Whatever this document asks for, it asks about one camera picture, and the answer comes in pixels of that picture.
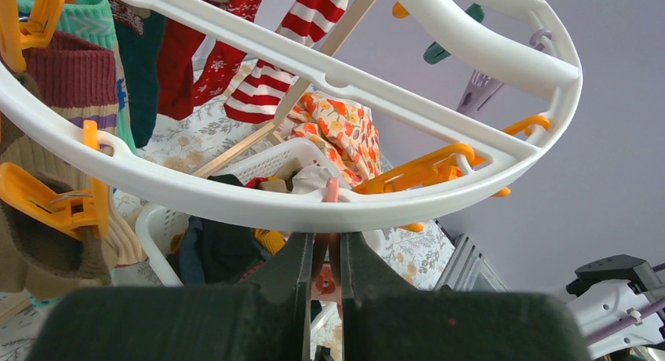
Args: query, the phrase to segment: orange floral cloth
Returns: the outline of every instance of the orange floral cloth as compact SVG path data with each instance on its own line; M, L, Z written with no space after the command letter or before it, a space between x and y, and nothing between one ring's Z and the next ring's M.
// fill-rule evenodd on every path
M311 140L351 186L381 174L379 130L362 106L321 92L307 92L293 106L289 119L295 126L286 138Z

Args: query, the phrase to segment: purple clothespin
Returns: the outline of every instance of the purple clothespin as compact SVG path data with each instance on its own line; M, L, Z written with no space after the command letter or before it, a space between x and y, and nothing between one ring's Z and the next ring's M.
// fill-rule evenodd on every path
M546 29L539 29L529 39L529 44L538 51L543 51L545 45L540 43L542 37L552 39L552 32ZM475 117L481 112L483 106L494 94L503 87L503 82L489 77L479 71L471 74L471 79L464 90L464 95L460 104L457 105L457 112L470 118Z

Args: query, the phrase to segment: lavender wall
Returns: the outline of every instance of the lavender wall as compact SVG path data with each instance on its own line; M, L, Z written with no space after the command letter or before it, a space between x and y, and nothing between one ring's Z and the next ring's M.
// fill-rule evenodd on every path
M506 199L443 218L466 232L512 289L548 290L567 283L588 261L615 253L665 261L665 34L662 0L548 0L580 54L584 88L563 138ZM422 59L431 38L414 19L391 16L394 0L379 0L338 57L448 106L456 106L471 69L451 57ZM460 1L462 7L468 2ZM518 41L531 31L488 11L485 24ZM545 109L506 89L481 117L503 127ZM443 143L374 111L382 150L403 163Z

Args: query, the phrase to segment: green sock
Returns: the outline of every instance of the green sock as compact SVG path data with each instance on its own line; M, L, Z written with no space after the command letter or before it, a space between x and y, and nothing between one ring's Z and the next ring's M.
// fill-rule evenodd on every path
M17 3L19 13L22 16L27 16L30 14L35 0L17 0ZM108 0L76 0L76 4L65 4L58 21L57 30L76 35L88 42L113 50L120 107L116 136L125 141L129 149L136 154L136 145L134 144L129 118L129 100L125 85L125 71L120 60L113 14L111 13L111 5Z
M118 35L120 57L125 65L132 134L138 148L147 145L157 121L159 81L157 56L162 46L166 17L109 0Z

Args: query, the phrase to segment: white plastic drying hanger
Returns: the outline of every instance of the white plastic drying hanger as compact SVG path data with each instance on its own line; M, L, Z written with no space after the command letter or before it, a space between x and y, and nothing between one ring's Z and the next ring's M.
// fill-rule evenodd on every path
M300 232L352 232L426 221L461 210L518 179L568 127L577 107L582 72L575 47L544 0L471 0L552 32L541 53L473 21L452 0L398 0L453 56L474 69L550 102L549 131L527 141L461 115L200 0L122 0L149 8L206 35L303 76L322 91L349 98L447 142L470 145L489 164L442 184L409 191L359 195L340 190L342 203L309 195L248 190L192 177L145 161L117 137L99 131L114 155L87 148L81 130L29 94L0 68L0 108L35 139L71 165L114 187L173 210L252 228Z

